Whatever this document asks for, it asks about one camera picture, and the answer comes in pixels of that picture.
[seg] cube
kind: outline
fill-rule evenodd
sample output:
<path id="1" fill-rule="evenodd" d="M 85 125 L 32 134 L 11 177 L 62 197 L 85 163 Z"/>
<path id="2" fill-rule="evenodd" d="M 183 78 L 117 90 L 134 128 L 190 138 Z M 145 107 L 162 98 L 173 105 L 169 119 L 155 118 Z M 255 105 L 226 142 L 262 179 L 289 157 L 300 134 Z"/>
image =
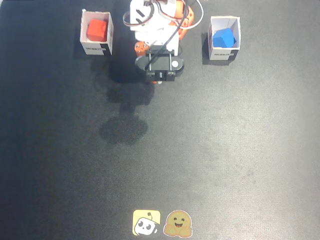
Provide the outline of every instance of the cube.
<path id="1" fill-rule="evenodd" d="M 213 46 L 216 48 L 232 48 L 236 43 L 231 28 L 221 29 L 213 35 Z"/>
<path id="2" fill-rule="evenodd" d="M 108 23 L 105 20 L 92 19 L 89 23 L 87 38 L 93 42 L 107 41 Z"/>

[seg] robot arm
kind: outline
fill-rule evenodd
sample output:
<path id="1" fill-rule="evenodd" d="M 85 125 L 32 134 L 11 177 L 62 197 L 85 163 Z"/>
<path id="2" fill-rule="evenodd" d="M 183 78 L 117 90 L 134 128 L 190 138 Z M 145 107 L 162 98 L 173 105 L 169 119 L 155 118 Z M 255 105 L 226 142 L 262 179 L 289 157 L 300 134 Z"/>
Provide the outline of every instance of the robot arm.
<path id="1" fill-rule="evenodd" d="M 130 11 L 124 14 L 123 23 L 135 32 L 137 40 L 135 65 L 146 73 L 147 81 L 174 81 L 183 70 L 184 61 L 178 57 L 179 40 L 194 21 L 190 7 L 184 15 L 185 5 L 184 0 L 132 0 Z"/>

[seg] open box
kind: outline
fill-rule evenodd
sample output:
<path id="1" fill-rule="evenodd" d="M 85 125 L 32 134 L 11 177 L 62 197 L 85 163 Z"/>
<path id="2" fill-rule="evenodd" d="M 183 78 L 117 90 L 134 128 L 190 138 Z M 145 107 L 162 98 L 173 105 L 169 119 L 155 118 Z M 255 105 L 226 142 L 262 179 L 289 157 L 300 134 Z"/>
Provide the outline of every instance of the open box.
<path id="1" fill-rule="evenodd" d="M 106 41 L 90 41 L 87 38 L 89 23 L 92 19 L 107 21 Z M 110 12 L 87 11 L 82 9 L 80 42 L 87 55 L 112 55 L 114 24 Z"/>
<path id="2" fill-rule="evenodd" d="M 214 47 L 213 35 L 218 30 L 231 28 L 235 44 L 233 47 Z M 208 31 L 209 59 L 210 60 L 235 60 L 241 44 L 240 17 L 236 16 L 212 16 Z"/>

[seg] blue cube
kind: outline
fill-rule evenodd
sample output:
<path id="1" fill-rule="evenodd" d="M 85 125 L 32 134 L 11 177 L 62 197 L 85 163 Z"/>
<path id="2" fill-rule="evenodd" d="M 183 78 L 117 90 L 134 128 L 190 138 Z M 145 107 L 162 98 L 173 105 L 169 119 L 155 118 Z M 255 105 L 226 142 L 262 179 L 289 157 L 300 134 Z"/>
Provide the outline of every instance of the blue cube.
<path id="1" fill-rule="evenodd" d="M 231 28 L 221 29 L 213 35 L 213 46 L 216 48 L 232 48 L 236 43 Z"/>

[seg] sticker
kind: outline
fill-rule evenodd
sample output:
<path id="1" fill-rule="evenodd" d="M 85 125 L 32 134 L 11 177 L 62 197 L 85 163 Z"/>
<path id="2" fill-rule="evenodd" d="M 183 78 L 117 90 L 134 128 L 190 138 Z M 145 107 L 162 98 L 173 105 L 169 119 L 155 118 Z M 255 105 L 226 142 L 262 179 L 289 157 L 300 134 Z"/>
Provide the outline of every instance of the sticker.
<path id="1" fill-rule="evenodd" d="M 183 210 L 175 210 L 166 218 L 163 233 L 169 237 L 190 238 L 192 221 L 190 215 Z"/>
<path id="2" fill-rule="evenodd" d="M 160 219 L 161 214 L 157 210 L 135 210 L 132 223 L 133 234 L 136 236 L 156 234 Z"/>

